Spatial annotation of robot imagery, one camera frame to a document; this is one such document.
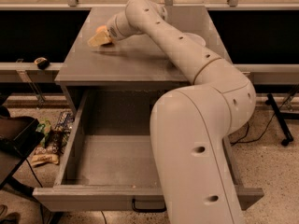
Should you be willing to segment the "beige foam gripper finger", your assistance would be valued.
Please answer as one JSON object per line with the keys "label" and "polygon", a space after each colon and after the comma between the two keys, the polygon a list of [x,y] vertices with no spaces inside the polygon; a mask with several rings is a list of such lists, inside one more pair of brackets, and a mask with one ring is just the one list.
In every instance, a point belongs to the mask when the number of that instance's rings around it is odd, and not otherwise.
{"label": "beige foam gripper finger", "polygon": [[110,44],[111,42],[112,42],[112,39],[109,35],[108,30],[101,30],[101,31],[98,31],[94,36],[92,36],[88,40],[88,45],[90,47],[97,47],[97,46]]}

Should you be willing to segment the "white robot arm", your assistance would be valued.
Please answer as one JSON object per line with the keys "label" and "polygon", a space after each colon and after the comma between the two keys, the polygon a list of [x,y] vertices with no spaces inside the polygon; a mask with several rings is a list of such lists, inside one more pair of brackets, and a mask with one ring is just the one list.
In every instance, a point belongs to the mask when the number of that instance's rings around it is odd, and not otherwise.
{"label": "white robot arm", "polygon": [[211,49],[166,22],[166,9],[129,0],[97,29],[92,47],[148,35],[189,81],[154,105],[150,140],[171,224],[245,224],[222,140],[252,116],[250,80]]}

